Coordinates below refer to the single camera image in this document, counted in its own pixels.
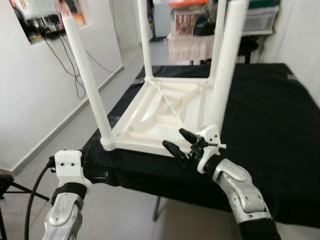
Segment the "floor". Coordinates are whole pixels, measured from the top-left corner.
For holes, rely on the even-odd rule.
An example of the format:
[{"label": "floor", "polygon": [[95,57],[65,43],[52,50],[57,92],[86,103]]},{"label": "floor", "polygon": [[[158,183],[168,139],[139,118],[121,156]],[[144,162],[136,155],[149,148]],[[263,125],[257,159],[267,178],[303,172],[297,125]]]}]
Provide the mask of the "floor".
[{"label": "floor", "polygon": [[[174,65],[169,61],[168,43],[151,45],[153,65]],[[120,99],[143,66],[140,49],[125,50],[120,72],[101,91],[101,97],[107,112]],[[50,142],[16,177],[15,181],[32,188],[36,177],[46,165],[48,156],[63,149],[80,149],[97,128],[92,110],[87,105],[82,112]],[[38,192],[51,197],[58,185],[54,173],[48,171],[40,183]],[[24,239],[24,224],[28,194],[6,194],[0,202],[9,240]],[[238,231],[230,213],[208,209],[183,202],[164,199],[161,202],[161,215],[156,223],[152,213],[156,196],[95,184],[85,197],[82,210],[83,223],[78,239],[94,240],[236,240]],[[35,198],[30,221],[30,239],[39,240],[44,234],[44,218],[51,205]],[[278,224],[283,240],[318,240],[320,230]]]}]

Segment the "table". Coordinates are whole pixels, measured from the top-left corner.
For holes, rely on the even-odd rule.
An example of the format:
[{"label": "table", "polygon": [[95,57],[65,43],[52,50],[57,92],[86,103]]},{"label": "table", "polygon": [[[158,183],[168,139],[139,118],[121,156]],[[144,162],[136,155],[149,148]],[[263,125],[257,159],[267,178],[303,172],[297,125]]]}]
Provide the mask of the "table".
[{"label": "table", "polygon": [[[157,77],[207,78],[210,65],[154,66]],[[137,79],[143,79],[144,70]],[[276,221],[320,226],[320,110],[285,64],[237,64],[221,142],[226,157],[246,168]],[[108,115],[114,126],[141,84],[132,85]],[[104,151],[97,130],[83,147],[84,174],[94,183],[142,191],[230,211],[226,196],[195,168],[174,158]]]}]

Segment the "orange lid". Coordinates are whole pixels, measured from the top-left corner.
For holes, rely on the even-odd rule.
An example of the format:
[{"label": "orange lid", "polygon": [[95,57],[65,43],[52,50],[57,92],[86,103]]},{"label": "orange lid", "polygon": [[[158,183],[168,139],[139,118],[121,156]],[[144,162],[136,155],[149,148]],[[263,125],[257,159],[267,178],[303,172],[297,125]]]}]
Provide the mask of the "orange lid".
[{"label": "orange lid", "polygon": [[206,4],[209,1],[210,0],[171,0],[168,4],[170,7],[174,7],[174,6]]}]

